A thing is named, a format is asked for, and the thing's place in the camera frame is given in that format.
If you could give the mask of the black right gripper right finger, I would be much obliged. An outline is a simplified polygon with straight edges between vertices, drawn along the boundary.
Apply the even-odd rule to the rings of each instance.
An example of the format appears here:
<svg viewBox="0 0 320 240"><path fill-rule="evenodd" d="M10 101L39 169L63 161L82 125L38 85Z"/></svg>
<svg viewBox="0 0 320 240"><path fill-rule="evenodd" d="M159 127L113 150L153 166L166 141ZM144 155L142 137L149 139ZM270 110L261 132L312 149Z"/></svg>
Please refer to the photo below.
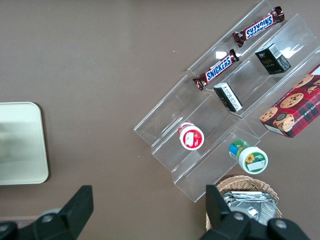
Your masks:
<svg viewBox="0 0 320 240"><path fill-rule="evenodd" d="M206 212L212 229L202 240L308 240L293 221L272 218L262 225L244 213L231 211L215 185L206 186Z"/></svg>

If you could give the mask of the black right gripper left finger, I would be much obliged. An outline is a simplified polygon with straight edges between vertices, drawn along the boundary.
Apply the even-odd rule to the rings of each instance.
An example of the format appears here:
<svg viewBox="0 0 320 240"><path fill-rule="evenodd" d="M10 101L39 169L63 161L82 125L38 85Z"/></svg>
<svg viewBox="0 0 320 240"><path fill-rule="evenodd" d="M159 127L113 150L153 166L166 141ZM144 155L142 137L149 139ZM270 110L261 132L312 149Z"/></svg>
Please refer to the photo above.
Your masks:
<svg viewBox="0 0 320 240"><path fill-rule="evenodd" d="M57 213L47 213L18 228L13 221L0 224L2 240L76 240L94 211L93 188L83 185Z"/></svg>

